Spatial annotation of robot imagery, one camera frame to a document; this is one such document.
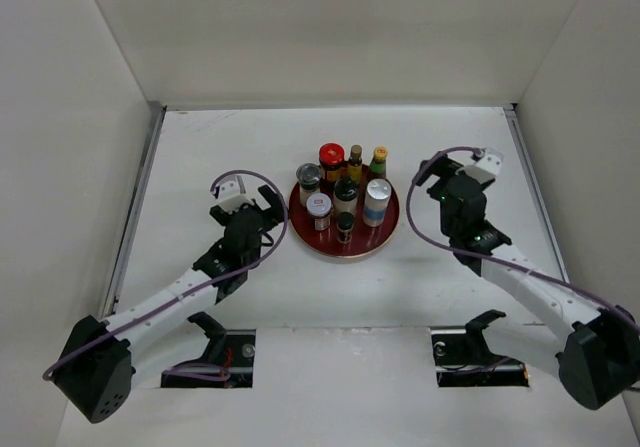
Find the black cap white jar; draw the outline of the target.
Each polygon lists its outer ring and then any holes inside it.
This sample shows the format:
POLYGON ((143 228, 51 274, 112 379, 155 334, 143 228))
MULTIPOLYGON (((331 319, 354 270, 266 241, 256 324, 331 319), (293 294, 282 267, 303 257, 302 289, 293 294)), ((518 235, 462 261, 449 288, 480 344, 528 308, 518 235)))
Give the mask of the black cap white jar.
POLYGON ((357 212, 359 184, 350 176, 339 179, 333 189, 334 215, 348 212, 353 216, 357 212))

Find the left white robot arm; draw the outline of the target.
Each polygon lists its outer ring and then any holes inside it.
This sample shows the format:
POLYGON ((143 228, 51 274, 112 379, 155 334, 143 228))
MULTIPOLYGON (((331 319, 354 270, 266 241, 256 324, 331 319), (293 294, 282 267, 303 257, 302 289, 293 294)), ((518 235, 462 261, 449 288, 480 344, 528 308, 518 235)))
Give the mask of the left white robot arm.
POLYGON ((286 205, 278 189, 265 184, 260 207, 245 197, 227 210, 211 208, 223 235, 181 277, 140 304, 102 320, 88 315, 72 328, 59 359, 43 377, 53 383, 92 424, 105 421, 128 398, 139 373, 141 355, 184 322, 203 331, 190 342, 190 353, 206 366, 224 354, 222 326, 207 309, 238 290, 279 246, 270 232, 285 227, 286 205))

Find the grey cap salt grinder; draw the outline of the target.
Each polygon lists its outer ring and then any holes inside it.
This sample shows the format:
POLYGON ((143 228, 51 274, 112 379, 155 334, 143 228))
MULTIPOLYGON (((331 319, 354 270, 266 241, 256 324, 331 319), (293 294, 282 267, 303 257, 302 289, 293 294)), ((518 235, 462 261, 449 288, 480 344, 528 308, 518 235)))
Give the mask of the grey cap salt grinder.
POLYGON ((316 164, 304 163, 296 170, 296 178, 299 185, 300 204, 305 208, 308 198, 320 190, 322 171, 316 164))

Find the green red sauce bottle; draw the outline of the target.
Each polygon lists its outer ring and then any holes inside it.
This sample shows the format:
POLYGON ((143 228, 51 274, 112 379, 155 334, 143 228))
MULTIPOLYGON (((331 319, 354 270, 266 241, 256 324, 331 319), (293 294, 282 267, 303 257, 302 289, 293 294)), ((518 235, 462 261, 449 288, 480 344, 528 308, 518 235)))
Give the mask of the green red sauce bottle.
POLYGON ((368 175, 370 179, 387 178, 387 157, 388 149, 386 147, 377 146, 374 149, 372 160, 368 168, 368 175))

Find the small yellow label bottle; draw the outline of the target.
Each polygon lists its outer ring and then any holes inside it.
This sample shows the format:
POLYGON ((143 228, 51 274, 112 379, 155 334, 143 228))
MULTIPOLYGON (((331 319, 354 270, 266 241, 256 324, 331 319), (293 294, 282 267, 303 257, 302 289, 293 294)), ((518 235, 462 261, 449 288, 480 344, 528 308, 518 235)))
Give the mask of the small yellow label bottle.
POLYGON ((351 146, 349 158, 347 160, 346 174, 357 184, 362 177, 362 147, 358 144, 351 146))

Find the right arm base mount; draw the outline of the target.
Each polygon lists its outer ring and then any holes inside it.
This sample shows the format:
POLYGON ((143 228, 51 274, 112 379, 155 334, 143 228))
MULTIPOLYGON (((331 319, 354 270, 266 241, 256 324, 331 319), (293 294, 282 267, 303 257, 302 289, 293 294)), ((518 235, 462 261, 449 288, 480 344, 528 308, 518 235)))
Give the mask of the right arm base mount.
POLYGON ((430 331, 436 382, 440 388, 529 387, 525 364, 492 353, 484 331, 504 312, 491 309, 463 326, 430 331))

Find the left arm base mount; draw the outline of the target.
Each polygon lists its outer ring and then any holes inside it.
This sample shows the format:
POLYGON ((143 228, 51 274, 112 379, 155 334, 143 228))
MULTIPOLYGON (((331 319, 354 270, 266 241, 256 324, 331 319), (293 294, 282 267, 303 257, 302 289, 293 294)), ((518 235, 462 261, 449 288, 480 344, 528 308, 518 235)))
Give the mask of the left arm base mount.
POLYGON ((203 331, 207 343, 198 357, 184 360, 163 371, 160 387, 165 389, 252 388, 256 331, 227 330, 204 312, 193 314, 188 321, 203 331))

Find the white blue label shaker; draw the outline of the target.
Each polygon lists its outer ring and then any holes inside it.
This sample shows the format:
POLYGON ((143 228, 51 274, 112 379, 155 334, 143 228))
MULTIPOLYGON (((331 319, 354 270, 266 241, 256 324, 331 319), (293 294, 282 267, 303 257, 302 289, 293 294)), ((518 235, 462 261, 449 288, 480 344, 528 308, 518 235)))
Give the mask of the white blue label shaker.
POLYGON ((392 192, 385 179, 373 179, 367 184, 363 204, 363 222, 367 226, 375 228, 383 223, 392 192))

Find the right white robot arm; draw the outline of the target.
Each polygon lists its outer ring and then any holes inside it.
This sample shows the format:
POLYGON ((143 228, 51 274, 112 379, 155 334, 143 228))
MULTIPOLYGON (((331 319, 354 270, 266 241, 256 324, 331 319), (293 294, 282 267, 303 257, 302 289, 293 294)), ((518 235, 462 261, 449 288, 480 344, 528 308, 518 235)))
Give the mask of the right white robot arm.
POLYGON ((464 351, 477 369, 491 369, 496 357, 528 363, 559 380, 579 405, 597 410, 639 381, 639 326, 624 308, 532 264, 510 237, 486 218, 486 189, 497 179, 503 156, 490 148, 468 148, 472 161, 453 159, 454 148, 421 162, 410 186, 435 183, 427 194, 439 204, 442 249, 478 277, 501 288, 550 331, 533 339, 519 329, 503 331, 492 323, 505 318, 486 311, 464 327, 464 351))

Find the white lid spice jar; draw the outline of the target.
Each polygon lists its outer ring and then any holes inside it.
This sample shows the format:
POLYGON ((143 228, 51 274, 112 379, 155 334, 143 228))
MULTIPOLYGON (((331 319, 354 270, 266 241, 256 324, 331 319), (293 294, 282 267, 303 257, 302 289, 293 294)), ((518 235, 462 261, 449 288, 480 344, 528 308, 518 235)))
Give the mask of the white lid spice jar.
POLYGON ((315 231, 327 230, 331 222, 332 200, 321 192, 309 196, 306 201, 306 210, 311 218, 315 231))

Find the small black cap jar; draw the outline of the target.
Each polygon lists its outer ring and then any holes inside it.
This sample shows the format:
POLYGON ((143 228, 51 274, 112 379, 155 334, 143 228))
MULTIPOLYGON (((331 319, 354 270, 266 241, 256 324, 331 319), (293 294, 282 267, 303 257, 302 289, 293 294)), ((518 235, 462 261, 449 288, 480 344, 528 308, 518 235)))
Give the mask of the small black cap jar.
POLYGON ((352 238, 355 218, 350 212, 341 212, 336 217, 337 240, 341 244, 349 244, 352 238))

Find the red lid dark jar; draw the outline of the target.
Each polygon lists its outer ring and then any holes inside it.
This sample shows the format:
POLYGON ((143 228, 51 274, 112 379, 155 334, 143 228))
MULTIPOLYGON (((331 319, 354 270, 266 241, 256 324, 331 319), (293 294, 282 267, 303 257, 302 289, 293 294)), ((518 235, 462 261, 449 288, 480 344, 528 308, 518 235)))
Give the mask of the red lid dark jar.
POLYGON ((319 148, 319 166, 323 182, 333 187, 345 175, 345 151, 338 143, 325 143, 319 148))

